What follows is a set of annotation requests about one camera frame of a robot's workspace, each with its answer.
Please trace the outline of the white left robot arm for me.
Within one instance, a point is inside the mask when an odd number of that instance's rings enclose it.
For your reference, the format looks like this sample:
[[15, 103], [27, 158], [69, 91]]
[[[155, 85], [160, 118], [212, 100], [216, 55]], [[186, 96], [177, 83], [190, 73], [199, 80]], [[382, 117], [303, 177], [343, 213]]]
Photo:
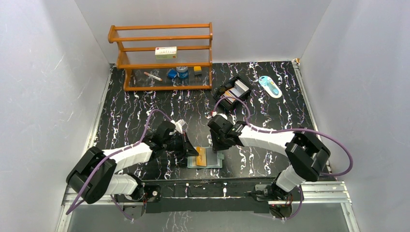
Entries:
[[101, 150], [89, 148], [69, 172], [66, 183], [92, 204], [107, 195], [124, 195], [132, 201], [142, 201], [152, 194], [145, 183], [134, 174], [119, 171], [140, 163], [156, 160], [166, 152], [180, 157], [198, 156], [183, 130], [186, 122], [163, 121], [154, 132], [147, 133], [137, 146]]

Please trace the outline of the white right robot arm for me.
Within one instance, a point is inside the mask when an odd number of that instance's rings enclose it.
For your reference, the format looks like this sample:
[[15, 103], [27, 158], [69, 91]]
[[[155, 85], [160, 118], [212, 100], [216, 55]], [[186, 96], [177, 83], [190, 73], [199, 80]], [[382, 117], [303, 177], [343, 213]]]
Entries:
[[302, 128], [299, 131], [278, 132], [248, 125], [235, 124], [217, 114], [208, 122], [214, 151], [232, 146], [257, 147], [286, 156], [290, 165], [274, 179], [271, 185], [255, 185], [246, 196], [263, 201], [285, 200], [302, 183], [319, 180], [330, 157], [330, 150], [315, 133]]

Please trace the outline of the black card storage box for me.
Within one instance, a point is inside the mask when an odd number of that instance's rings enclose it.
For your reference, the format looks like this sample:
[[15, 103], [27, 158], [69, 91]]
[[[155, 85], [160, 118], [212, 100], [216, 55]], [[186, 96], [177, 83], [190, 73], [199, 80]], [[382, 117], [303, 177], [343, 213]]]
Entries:
[[[215, 101], [219, 101], [221, 98], [229, 96], [236, 97], [245, 102], [249, 98], [252, 89], [253, 87], [248, 81], [244, 80], [240, 76], [236, 76], [217, 88], [213, 94], [213, 98]], [[219, 106], [227, 111], [231, 111], [236, 108], [237, 103], [237, 100], [227, 98], [223, 99], [219, 103]]]

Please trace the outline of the mint green card holder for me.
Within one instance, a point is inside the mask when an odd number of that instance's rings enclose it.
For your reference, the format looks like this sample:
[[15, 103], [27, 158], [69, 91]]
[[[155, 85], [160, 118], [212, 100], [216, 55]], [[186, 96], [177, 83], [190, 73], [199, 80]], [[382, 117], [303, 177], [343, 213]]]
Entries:
[[201, 167], [196, 165], [196, 157], [187, 158], [187, 168], [189, 169], [221, 169], [224, 160], [224, 153], [222, 151], [215, 152], [212, 147], [206, 148], [207, 166]]

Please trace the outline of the orange gold credit card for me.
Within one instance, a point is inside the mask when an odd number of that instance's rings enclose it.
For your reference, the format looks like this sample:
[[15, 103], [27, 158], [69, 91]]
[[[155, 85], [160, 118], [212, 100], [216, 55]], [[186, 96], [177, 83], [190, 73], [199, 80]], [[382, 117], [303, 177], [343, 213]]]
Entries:
[[196, 165], [201, 166], [201, 167], [207, 166], [206, 148], [205, 147], [196, 147], [196, 151], [198, 152], [198, 156], [196, 157]]

